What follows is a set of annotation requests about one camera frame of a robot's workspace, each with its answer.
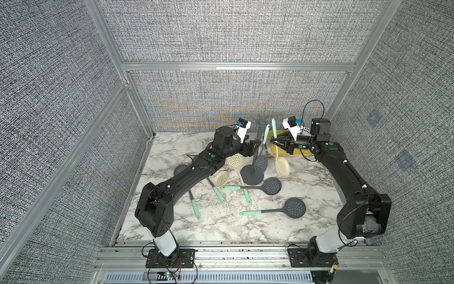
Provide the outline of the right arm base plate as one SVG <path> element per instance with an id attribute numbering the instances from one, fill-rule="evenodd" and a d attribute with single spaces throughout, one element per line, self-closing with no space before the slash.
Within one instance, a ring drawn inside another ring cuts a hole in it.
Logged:
<path id="1" fill-rule="evenodd" d="M 338 265 L 336 253 L 322 253 L 312 249 L 291 247 L 287 249 L 291 267 L 321 267 L 330 269 Z"/>

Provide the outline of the cream skimmer long handle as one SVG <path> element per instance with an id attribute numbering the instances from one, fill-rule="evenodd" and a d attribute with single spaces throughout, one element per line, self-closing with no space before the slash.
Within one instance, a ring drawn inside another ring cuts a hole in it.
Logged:
<path id="1" fill-rule="evenodd" d="M 274 118 L 271 120 L 271 125 L 273 129 L 273 136 L 274 138 L 277 138 L 277 126 Z M 288 161 L 284 157 L 279 157 L 279 150 L 277 146 L 275 153 L 276 153 L 275 155 L 276 172 L 280 177 L 287 178 L 290 175 L 290 166 L 288 164 Z"/>

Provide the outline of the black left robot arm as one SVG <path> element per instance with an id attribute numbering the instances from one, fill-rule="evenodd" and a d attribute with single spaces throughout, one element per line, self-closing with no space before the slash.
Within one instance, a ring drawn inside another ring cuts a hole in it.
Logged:
<path id="1" fill-rule="evenodd" d="M 177 250 L 177 241 L 170 232 L 174 222 L 174 205 L 197 183 L 213 175 L 228 157 L 240 154 L 251 157 L 258 150 L 259 140 L 248 140 L 247 129 L 229 125 L 215 131 L 214 139 L 192 158 L 179 174 L 157 185 L 147 183 L 140 195 L 135 217 L 154 237 L 154 245 L 165 257 Z"/>

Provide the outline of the dark grey utensil rack stand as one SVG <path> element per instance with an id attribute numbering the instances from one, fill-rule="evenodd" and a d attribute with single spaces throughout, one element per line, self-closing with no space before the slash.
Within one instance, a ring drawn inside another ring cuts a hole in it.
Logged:
<path id="1" fill-rule="evenodd" d="M 267 122 L 265 119 L 259 119 L 257 121 L 258 123 L 258 133 L 257 133 L 257 138 L 261 141 L 262 143 L 262 140 L 263 140 L 263 136 L 264 136 L 264 132 L 265 132 L 265 129 L 266 129 L 266 126 L 267 126 Z M 254 153 L 254 157 L 253 157 L 253 163 L 252 164 L 249 164 L 249 165 L 246 165 L 245 167 L 243 167 L 240 171 L 241 173 L 241 176 L 243 178 L 243 181 L 245 184 L 247 185 L 258 185 L 260 184 L 263 180 L 264 180 L 264 174 L 258 174 L 255 172 L 254 170 L 254 163 L 257 159 L 257 157 L 259 156 L 260 154 L 260 150 L 261 150 L 261 146 L 259 147 L 259 149 Z"/>

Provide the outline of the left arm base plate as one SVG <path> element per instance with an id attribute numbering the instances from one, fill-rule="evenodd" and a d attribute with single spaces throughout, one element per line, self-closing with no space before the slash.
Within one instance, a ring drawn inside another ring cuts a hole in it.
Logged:
<path id="1" fill-rule="evenodd" d="M 177 249 L 170 256 L 163 256 L 156 248 L 150 249 L 146 268 L 193 268 L 195 249 Z"/>

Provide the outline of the white patterned plate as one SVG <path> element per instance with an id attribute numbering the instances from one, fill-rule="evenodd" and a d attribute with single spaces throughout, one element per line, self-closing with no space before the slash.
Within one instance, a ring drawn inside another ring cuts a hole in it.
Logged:
<path id="1" fill-rule="evenodd" d="M 300 126 L 300 133 L 299 133 L 301 136 L 311 136 L 311 132 L 310 132 L 310 128 L 308 127 L 304 127 L 304 126 Z"/>

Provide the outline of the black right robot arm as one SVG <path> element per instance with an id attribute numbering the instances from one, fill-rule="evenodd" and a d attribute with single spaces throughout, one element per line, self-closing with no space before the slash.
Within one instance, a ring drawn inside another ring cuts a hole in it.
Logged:
<path id="1" fill-rule="evenodd" d="M 334 225 L 327 232 L 310 241 L 309 252 L 332 254 L 352 245 L 358 237 L 370 238 L 384 234 L 391 211 L 391 198 L 379 194 L 356 171 L 338 142 L 331 141 L 331 122 L 326 118 L 312 119 L 310 134 L 301 120 L 289 117 L 283 120 L 285 133 L 276 134 L 270 142 L 288 154 L 294 150 L 309 150 L 315 160 L 324 165 L 345 197 Z"/>

